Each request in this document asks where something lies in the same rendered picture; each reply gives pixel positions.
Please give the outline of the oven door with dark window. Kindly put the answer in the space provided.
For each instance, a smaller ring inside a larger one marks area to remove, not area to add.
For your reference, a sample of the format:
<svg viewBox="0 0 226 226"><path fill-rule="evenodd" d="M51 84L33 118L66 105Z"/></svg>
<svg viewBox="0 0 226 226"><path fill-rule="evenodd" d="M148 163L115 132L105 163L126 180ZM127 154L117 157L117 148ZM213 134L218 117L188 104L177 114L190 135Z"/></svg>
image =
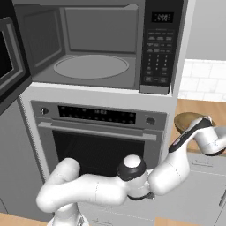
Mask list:
<svg viewBox="0 0 226 226"><path fill-rule="evenodd" d="M108 128L142 130L144 133L150 133L157 136L157 141L122 139L39 128L38 124L40 122L59 124L87 123L47 120L44 118L39 118L37 120L37 128L39 135L41 136L41 143L43 144L44 151L47 152L49 171L53 171L63 159L72 158L79 163L79 173L81 175L88 173L114 177L117 174L118 165L130 154L142 157L149 170L158 165L163 135L162 131L149 130L147 128L115 127L94 124L98 126L107 126Z"/></svg>

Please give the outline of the grey microwave oven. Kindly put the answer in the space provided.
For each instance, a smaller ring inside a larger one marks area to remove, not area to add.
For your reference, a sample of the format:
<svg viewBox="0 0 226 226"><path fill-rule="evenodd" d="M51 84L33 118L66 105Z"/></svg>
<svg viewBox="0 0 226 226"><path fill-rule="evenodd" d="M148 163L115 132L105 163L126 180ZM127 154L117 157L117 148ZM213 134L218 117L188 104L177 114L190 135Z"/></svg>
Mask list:
<svg viewBox="0 0 226 226"><path fill-rule="evenodd" d="M12 0L35 82L168 94L174 83L185 0ZM103 55L129 63L106 79L55 72L68 57Z"/></svg>

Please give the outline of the olive brown bowl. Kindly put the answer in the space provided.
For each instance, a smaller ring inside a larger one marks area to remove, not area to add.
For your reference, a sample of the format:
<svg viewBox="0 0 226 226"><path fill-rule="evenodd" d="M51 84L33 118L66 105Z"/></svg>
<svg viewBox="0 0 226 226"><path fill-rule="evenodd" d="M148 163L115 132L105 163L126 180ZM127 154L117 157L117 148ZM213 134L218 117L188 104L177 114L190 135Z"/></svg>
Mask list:
<svg viewBox="0 0 226 226"><path fill-rule="evenodd" d="M175 116L174 125L177 131L182 134L190 125L190 123L200 117L204 117L199 113L184 112Z"/></svg>

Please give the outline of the black microwave door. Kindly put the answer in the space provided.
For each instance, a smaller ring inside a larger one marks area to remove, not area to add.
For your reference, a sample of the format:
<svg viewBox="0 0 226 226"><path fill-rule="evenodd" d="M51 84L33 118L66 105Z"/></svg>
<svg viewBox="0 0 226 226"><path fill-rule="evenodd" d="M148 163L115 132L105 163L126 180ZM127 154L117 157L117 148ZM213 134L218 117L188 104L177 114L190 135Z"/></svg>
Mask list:
<svg viewBox="0 0 226 226"><path fill-rule="evenodd" d="M0 116L32 83L19 28L0 19Z"/></svg>

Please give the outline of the grey cupboard door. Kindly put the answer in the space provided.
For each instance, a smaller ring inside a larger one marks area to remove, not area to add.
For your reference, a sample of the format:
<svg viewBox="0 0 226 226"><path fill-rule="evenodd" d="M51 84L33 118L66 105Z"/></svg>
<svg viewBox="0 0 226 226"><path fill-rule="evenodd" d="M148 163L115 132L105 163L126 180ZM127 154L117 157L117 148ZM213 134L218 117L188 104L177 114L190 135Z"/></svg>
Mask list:
<svg viewBox="0 0 226 226"><path fill-rule="evenodd" d="M214 226L222 210L220 204L226 191L226 176L191 171L175 190L155 196L154 217Z"/></svg>

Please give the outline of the stainless steel oven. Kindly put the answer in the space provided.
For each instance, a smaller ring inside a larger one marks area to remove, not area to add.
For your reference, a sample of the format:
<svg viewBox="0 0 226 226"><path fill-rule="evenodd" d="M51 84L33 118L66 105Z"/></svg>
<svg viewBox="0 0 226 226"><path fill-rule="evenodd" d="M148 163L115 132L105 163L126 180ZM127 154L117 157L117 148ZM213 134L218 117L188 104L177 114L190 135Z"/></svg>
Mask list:
<svg viewBox="0 0 226 226"><path fill-rule="evenodd" d="M87 124L100 124L115 127L147 128L149 130L159 130L164 133L167 115L161 112L113 109L96 106L74 105L59 102L31 102L34 111L34 118L37 120L44 118L47 120L59 120L66 122L79 122ZM49 113L43 115L42 108L47 108ZM155 119L154 125L147 124L146 120L152 117Z"/></svg>

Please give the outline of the white tall appliance cabinet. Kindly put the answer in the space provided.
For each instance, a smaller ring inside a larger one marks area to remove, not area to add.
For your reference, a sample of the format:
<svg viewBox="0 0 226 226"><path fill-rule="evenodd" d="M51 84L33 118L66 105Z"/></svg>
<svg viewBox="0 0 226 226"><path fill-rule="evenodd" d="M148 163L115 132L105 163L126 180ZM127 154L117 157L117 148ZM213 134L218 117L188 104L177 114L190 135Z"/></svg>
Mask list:
<svg viewBox="0 0 226 226"><path fill-rule="evenodd" d="M106 87L81 87L49 83L32 83L19 97L19 104L24 111L27 127L34 144L34 156L43 180L49 177L49 164L47 163L47 152L43 149L41 136L39 135L32 101L50 101L67 104L79 104L84 106L96 106L165 112L167 114L166 126L161 143L158 161L162 162L168 153L171 130L176 112L177 97L182 78L185 53L187 50L189 34L192 25L192 16L196 0L185 0L184 26L180 29L181 43L177 48L177 65L174 67L174 83L171 85L169 94L142 94L137 90L117 89Z"/></svg>

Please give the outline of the round glass turntable plate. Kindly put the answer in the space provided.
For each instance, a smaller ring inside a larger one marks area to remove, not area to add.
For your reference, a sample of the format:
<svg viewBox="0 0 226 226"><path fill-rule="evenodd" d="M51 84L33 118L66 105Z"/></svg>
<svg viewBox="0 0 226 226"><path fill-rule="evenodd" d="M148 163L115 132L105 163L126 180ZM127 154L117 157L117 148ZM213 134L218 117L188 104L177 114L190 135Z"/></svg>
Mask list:
<svg viewBox="0 0 226 226"><path fill-rule="evenodd" d="M106 79L126 72L129 63L122 58L103 55L72 56L55 64L59 75L72 79Z"/></svg>

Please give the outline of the grey drawer under oven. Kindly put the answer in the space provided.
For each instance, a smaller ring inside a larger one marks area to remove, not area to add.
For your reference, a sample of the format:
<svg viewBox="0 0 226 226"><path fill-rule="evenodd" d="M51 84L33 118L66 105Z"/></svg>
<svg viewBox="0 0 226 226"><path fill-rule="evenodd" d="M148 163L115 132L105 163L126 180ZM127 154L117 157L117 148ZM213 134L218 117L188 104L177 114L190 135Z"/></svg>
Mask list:
<svg viewBox="0 0 226 226"><path fill-rule="evenodd" d="M154 220L113 211L111 207L98 207L79 203L79 211L89 226L154 226Z"/></svg>

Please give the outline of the grey drawer front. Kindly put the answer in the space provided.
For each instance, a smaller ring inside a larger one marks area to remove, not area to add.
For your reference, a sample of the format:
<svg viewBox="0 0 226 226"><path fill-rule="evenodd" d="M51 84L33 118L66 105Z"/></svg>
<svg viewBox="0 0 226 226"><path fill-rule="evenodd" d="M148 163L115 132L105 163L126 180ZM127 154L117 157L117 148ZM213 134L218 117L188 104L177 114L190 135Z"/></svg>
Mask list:
<svg viewBox="0 0 226 226"><path fill-rule="evenodd" d="M190 152L187 153L187 156L188 156L190 168L192 171L226 176L226 156L221 156L221 155L206 156L203 154L190 153ZM214 167L209 168L209 167L192 165L192 161L195 161L195 160L198 160L200 162L209 161L213 163Z"/></svg>

